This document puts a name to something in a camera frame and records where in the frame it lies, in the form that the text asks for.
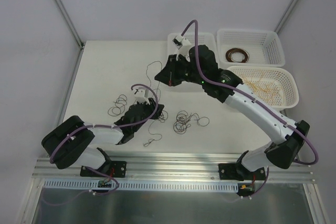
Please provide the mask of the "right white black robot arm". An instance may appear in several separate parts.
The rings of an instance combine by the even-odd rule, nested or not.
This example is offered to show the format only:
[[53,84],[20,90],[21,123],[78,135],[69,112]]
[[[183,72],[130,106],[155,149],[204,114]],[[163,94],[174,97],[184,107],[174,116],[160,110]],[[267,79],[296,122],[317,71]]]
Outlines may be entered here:
[[304,144],[309,124],[291,120],[259,100],[239,76],[218,67],[215,54],[206,45],[192,47],[188,54],[188,59],[170,55],[155,80],[170,87],[184,81],[201,85],[207,95],[238,110],[270,138],[268,144],[243,152],[236,163],[224,170],[225,176],[243,181],[269,165],[289,168]]

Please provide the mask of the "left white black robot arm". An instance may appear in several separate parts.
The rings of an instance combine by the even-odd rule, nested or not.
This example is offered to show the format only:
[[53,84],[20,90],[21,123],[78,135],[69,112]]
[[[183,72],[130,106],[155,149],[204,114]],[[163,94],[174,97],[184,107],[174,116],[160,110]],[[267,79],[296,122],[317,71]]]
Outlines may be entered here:
[[149,98],[149,103],[131,105],[111,125],[86,124],[73,115],[48,133],[41,145],[50,156],[50,163],[58,169],[80,165],[92,168],[98,176],[110,175],[113,161],[101,146],[127,143],[146,121],[158,119],[163,109],[164,105]]

